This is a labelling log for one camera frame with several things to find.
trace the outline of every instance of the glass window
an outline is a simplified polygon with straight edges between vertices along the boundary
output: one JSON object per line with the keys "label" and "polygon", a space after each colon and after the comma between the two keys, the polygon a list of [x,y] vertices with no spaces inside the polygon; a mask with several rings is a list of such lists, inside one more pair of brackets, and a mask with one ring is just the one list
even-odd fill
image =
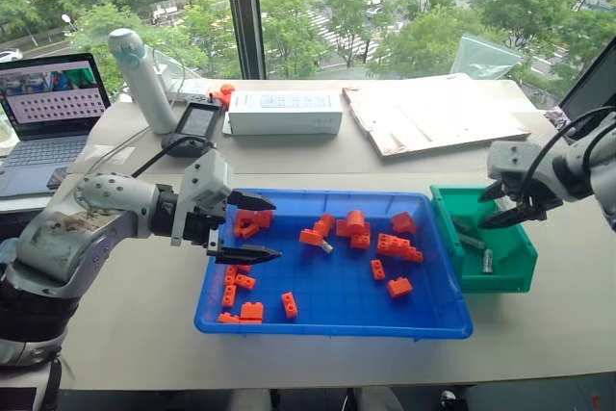
{"label": "glass window", "polygon": [[0,52],[18,49],[17,59],[91,52],[112,100],[123,79],[107,35],[118,27],[136,30],[161,60],[205,77],[241,77],[229,0],[0,0]]}
{"label": "glass window", "polygon": [[268,76],[463,71],[514,79],[537,106],[550,107],[616,35],[613,1],[261,0]]}

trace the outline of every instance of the white box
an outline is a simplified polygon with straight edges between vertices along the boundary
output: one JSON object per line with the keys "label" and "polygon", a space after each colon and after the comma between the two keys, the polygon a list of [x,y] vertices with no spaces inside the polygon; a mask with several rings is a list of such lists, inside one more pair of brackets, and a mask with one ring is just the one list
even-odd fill
{"label": "white box", "polygon": [[343,119],[337,91],[235,91],[233,135],[337,134]]}

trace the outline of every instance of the laptop screen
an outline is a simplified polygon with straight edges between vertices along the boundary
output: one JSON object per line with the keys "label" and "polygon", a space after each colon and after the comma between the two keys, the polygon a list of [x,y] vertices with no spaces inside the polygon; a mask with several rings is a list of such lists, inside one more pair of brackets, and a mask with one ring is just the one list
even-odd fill
{"label": "laptop screen", "polygon": [[0,104],[23,140],[85,135],[110,106],[91,54],[0,64]]}

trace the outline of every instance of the crosswalk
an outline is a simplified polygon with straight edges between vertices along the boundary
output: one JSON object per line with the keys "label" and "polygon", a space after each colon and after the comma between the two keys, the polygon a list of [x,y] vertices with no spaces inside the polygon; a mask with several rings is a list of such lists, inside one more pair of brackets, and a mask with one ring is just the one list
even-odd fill
{"label": "crosswalk", "polygon": [[[317,27],[319,36],[321,36],[332,47],[337,47],[339,44],[340,35],[328,28],[328,24],[330,24],[329,18],[323,16],[321,13],[312,11],[309,11],[306,15],[310,18],[310,22]],[[374,55],[374,52],[378,48],[378,43],[378,39],[372,39],[370,41],[366,62],[371,60],[372,55]],[[344,48],[348,48],[349,41],[347,39],[341,39],[340,44]],[[355,39],[352,49],[356,55],[363,56],[366,52],[366,43],[361,39]]]}

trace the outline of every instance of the green plastic bin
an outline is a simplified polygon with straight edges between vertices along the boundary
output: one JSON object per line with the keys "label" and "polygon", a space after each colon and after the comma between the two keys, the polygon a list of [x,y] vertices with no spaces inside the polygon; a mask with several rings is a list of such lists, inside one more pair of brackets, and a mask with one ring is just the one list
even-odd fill
{"label": "green plastic bin", "polygon": [[[521,225],[484,230],[479,221],[498,210],[495,201],[478,202],[483,187],[431,186],[436,216],[460,287],[465,293],[527,293],[537,261],[537,251]],[[494,253],[493,273],[484,274],[483,251],[461,244],[451,219],[461,218]]]}

